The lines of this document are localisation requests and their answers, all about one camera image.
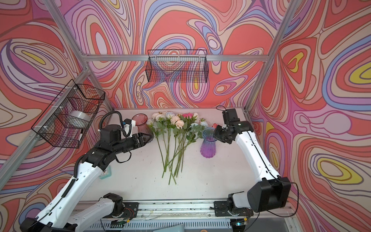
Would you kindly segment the purple ribbed glass vase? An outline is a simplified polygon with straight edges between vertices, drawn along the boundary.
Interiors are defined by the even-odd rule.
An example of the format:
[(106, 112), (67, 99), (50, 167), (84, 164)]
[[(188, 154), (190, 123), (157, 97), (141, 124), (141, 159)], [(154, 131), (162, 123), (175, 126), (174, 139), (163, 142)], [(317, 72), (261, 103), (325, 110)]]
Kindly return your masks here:
[(216, 139), (214, 138), (214, 128), (206, 128), (203, 133), (203, 143), (201, 145), (201, 155), (207, 159), (216, 155)]

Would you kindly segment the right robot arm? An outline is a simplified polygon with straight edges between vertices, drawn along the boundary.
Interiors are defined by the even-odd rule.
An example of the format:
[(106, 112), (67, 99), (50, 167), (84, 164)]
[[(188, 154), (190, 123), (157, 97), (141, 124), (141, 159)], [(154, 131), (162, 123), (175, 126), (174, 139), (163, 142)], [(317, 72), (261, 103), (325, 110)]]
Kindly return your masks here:
[(281, 177), (269, 162), (247, 121), (225, 127), (217, 125), (213, 137), (222, 143), (236, 142), (253, 172), (255, 183), (248, 191), (229, 195), (232, 208), (248, 208), (259, 213), (286, 206), (291, 182)]

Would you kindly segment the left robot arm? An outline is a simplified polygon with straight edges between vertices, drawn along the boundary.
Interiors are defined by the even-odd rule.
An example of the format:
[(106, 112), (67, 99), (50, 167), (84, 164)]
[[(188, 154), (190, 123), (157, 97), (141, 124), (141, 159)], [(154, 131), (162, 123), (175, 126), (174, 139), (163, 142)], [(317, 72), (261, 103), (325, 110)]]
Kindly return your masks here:
[(72, 215), (73, 210), (93, 182), (99, 178), (117, 154), (130, 153), (144, 147), (153, 136), (136, 133), (108, 147), (96, 144), (75, 163), (73, 175), (58, 195), (35, 218), (20, 225), (23, 232), (83, 232), (105, 216), (121, 217), (125, 206), (121, 196), (108, 193), (93, 206)]

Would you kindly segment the red glass vase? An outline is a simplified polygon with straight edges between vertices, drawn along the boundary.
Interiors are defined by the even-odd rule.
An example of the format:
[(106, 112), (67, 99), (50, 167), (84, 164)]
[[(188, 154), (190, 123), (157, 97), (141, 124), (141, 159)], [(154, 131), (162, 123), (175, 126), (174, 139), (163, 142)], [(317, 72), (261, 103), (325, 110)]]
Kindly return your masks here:
[(132, 117), (132, 120), (135, 121), (138, 132), (150, 135), (153, 139), (154, 135), (149, 125), (147, 124), (148, 117), (146, 114), (136, 114)]

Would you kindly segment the flower pile on table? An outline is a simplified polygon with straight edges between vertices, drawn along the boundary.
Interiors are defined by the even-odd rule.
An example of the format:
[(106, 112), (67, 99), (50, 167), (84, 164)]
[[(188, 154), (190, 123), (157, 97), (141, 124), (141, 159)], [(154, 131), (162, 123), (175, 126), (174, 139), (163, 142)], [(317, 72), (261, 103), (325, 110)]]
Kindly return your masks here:
[(153, 113), (147, 124), (161, 155), (162, 177), (168, 174), (168, 183), (176, 184), (183, 171), (186, 149), (202, 138), (209, 124), (198, 113), (176, 114), (170, 111)]

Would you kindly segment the small teal clock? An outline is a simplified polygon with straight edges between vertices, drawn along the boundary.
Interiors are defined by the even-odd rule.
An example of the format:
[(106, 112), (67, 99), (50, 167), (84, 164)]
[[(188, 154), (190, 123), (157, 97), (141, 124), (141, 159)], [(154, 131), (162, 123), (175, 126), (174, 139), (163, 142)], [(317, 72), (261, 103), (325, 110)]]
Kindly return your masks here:
[(106, 179), (112, 176), (111, 166), (109, 165), (106, 170), (99, 176), (99, 179)]

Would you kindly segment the silver tape roll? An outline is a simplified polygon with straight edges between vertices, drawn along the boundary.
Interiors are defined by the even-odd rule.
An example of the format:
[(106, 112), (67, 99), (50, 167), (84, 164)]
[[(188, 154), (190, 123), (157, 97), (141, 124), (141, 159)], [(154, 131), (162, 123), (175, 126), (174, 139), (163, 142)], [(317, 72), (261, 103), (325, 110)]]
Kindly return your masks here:
[(73, 110), (69, 113), (68, 120), (71, 123), (77, 123), (81, 121), (90, 122), (91, 117), (82, 111)]

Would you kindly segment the metal base rail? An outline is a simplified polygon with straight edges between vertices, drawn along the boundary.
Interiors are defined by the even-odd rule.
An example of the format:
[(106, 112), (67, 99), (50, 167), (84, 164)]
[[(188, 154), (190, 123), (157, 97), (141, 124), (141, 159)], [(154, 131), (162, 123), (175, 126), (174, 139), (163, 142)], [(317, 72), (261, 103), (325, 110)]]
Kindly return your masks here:
[(121, 213), (109, 212), (109, 201), (82, 202), (67, 226), (74, 232), (298, 232), (292, 218), (241, 209), (232, 213), (222, 199), (122, 201)]

